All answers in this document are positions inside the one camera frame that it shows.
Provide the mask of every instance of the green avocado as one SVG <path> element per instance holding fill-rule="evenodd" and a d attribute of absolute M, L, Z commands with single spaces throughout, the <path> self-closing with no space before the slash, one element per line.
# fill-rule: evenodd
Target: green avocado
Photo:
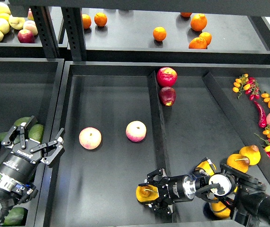
<path fill-rule="evenodd" d="M 44 136 L 44 131 L 45 128 L 43 125 L 36 124 L 30 129 L 28 137 L 41 143 Z"/>
<path fill-rule="evenodd" d="M 24 226 L 27 220 L 27 209 L 23 207 L 13 207 L 4 218 L 2 226 Z"/>

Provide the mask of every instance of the yellow fruit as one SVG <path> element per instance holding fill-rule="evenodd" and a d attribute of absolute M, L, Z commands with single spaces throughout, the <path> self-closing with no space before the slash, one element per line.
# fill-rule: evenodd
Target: yellow fruit
<path fill-rule="evenodd" d="M 247 156 L 232 154 L 228 157 L 226 164 L 234 169 L 246 173 L 249 169 L 250 160 Z"/>
<path fill-rule="evenodd" d="M 225 219 L 230 217 L 231 210 L 226 207 L 222 202 L 211 203 L 211 209 L 215 216 Z"/>
<path fill-rule="evenodd" d="M 10 14 L 8 13 L 0 13 L 0 18 L 5 19 L 8 22 L 9 22 L 9 17 L 10 17 Z"/>
<path fill-rule="evenodd" d="M 256 165 L 260 161 L 260 152 L 256 145 L 246 146 L 240 149 L 239 154 L 247 156 L 250 160 L 250 165 Z"/>

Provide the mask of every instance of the robotic arm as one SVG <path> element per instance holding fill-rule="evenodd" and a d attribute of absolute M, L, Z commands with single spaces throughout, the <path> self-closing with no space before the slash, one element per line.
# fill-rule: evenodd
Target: robotic arm
<path fill-rule="evenodd" d="M 29 180 L 38 164 L 42 162 L 52 167 L 64 153 L 64 129 L 60 129 L 53 141 L 40 144 L 27 137 L 28 128 L 33 126 L 34 122 L 36 118 L 32 116 L 28 122 L 20 126 L 13 125 L 1 142 L 12 151 L 0 164 L 2 176 L 0 179 L 0 224 L 15 205 L 26 203 L 37 195 L 38 190 L 35 185 L 29 183 Z M 13 141 L 18 134 L 20 134 L 20 143 L 14 144 Z"/>
<path fill-rule="evenodd" d="M 221 201 L 231 210 L 230 218 L 247 227 L 258 227 L 260 221 L 270 224 L 270 196 L 266 186 L 258 179 L 228 165 L 221 165 L 215 172 L 212 162 L 205 158 L 188 175 L 167 176 L 164 169 L 147 175 L 145 183 L 136 189 L 137 200 L 148 205 L 154 212 L 170 215 L 173 204 L 188 202 L 194 196 L 206 202 Z M 209 199 L 213 194 L 218 200 Z"/>

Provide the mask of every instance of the shelf surface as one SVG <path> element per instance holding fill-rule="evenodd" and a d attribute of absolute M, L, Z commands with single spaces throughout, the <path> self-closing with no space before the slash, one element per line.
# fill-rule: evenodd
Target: shelf surface
<path fill-rule="evenodd" d="M 94 16 L 98 12 L 107 15 L 105 27 L 98 27 Z M 162 49 L 180 52 L 189 51 L 189 43 L 201 32 L 190 27 L 191 18 L 176 12 L 149 12 L 116 9 L 82 9 L 91 17 L 92 25 L 84 30 L 87 50 L 141 50 Z M 203 32 L 212 35 L 210 51 L 265 51 L 247 16 L 206 14 L 207 26 Z M 154 28 L 162 26 L 167 37 L 158 42 L 153 38 Z"/>
<path fill-rule="evenodd" d="M 225 89 L 230 87 L 227 80 L 234 80 L 245 72 L 267 78 L 270 66 L 167 66 L 173 67 L 179 75 L 173 86 L 177 92 L 175 104 L 162 108 L 167 169 L 172 176 L 189 174 L 205 156 L 219 167 L 244 143 L 203 77 L 212 72 L 221 79 Z M 176 223 L 171 224 L 165 224 L 171 221 L 154 215 L 136 201 L 137 185 L 156 169 L 158 152 L 153 145 L 155 138 L 146 79 L 161 67 L 160 63 L 66 62 L 55 124 L 66 129 L 66 152 L 59 164 L 57 180 L 48 182 L 50 187 L 56 188 L 55 194 L 48 197 L 53 203 L 48 210 L 40 211 L 41 214 L 51 213 L 49 226 L 162 224 L 173 227 L 195 222 L 220 226 L 221 221 L 210 212 L 208 204 L 198 198 L 175 204 L 173 222 Z M 227 94 L 231 99 L 232 95 L 232 92 Z M 140 143 L 132 143 L 125 136 L 125 128 L 133 120 L 141 120 L 147 126 L 147 136 Z M 101 145 L 93 151 L 85 150 L 78 140 L 80 131 L 88 126 L 98 128 L 103 136 Z M 263 171 L 270 173 L 268 167 Z M 248 174 L 264 182 L 266 193 L 270 195 L 269 175 L 267 180 L 258 166 L 251 166 Z M 40 212 L 37 223 L 40 223 Z"/>

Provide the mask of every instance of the shelf compartment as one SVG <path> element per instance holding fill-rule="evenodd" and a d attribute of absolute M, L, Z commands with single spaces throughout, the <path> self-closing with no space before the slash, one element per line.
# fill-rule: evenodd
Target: shelf compartment
<path fill-rule="evenodd" d="M 63 69 L 63 60 L 0 58 L 0 132 L 15 120 L 34 115 L 45 126 L 43 142 L 49 141 Z M 9 149 L 0 148 L 0 163 Z M 44 165 L 36 171 L 38 195 L 21 206 L 28 209 L 27 226 L 34 226 Z"/>

